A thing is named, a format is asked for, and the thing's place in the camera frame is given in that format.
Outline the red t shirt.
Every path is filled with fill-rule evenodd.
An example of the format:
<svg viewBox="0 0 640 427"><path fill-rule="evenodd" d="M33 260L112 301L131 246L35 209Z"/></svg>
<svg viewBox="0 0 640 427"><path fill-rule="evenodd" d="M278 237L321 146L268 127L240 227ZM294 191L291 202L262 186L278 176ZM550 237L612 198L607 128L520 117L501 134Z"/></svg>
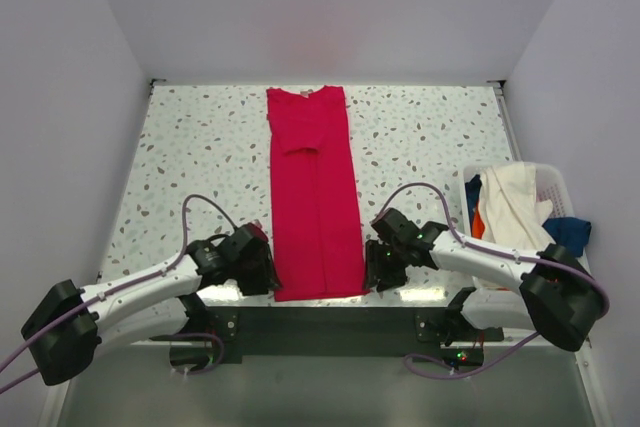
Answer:
<svg viewBox="0 0 640 427"><path fill-rule="evenodd" d="M278 302L360 296L365 261L345 93L267 91Z"/></svg>

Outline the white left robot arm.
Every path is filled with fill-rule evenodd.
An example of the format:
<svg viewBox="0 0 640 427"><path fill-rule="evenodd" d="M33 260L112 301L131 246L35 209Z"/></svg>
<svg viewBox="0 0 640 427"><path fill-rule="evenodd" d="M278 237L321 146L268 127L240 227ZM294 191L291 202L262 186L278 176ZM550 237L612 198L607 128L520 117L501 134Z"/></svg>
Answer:
<svg viewBox="0 0 640 427"><path fill-rule="evenodd" d="M44 384L54 386L110 348L181 334L206 313L199 291L229 280L244 296L281 286L268 238L254 223L191 241L171 259L129 277L85 287L59 282L21 334Z"/></svg>

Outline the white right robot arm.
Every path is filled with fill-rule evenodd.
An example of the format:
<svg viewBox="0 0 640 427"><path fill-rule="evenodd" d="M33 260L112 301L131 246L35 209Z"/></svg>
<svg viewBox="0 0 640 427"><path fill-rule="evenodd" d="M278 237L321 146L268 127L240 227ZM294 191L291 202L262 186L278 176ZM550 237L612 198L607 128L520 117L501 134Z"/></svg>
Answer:
<svg viewBox="0 0 640 427"><path fill-rule="evenodd" d="M378 238L366 244L369 288L401 286L409 266L459 272L495 285L462 295L459 315L469 328L531 330L576 352L608 309L595 279L562 246L519 253L471 242L442 223L417 226L394 208L380 213L371 226Z"/></svg>

